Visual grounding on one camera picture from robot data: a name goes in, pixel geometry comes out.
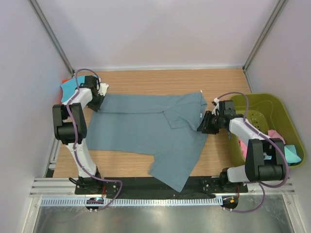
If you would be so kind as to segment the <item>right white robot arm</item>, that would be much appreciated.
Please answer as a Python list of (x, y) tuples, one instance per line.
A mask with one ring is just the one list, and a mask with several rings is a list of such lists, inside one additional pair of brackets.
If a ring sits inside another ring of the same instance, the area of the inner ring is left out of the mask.
[(289, 177), (284, 144), (279, 138), (271, 138), (250, 124), (246, 115), (237, 114), (231, 100), (215, 98), (212, 111), (206, 111), (198, 132), (218, 134), (220, 129), (234, 134), (247, 145), (244, 165), (226, 168), (219, 179), (224, 192), (232, 191), (237, 183), (259, 183), (266, 187), (283, 186)]

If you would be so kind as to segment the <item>grey blue t shirt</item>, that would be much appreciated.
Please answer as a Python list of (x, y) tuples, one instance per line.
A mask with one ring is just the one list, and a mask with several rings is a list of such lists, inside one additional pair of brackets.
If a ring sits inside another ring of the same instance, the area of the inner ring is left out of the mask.
[(206, 106), (201, 92), (107, 94), (91, 117), (87, 147), (152, 155), (149, 174), (180, 192), (207, 140), (206, 134), (197, 131)]

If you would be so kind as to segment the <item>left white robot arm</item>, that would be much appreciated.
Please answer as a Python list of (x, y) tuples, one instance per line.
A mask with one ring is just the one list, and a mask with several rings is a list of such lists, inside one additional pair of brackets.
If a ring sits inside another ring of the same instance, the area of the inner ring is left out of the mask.
[(102, 191), (103, 182), (86, 145), (87, 125), (84, 108), (100, 110), (109, 85), (101, 83), (96, 75), (80, 76), (61, 85), (60, 104), (52, 107), (54, 136), (71, 152), (81, 182), (89, 179), (86, 188), (92, 194)]

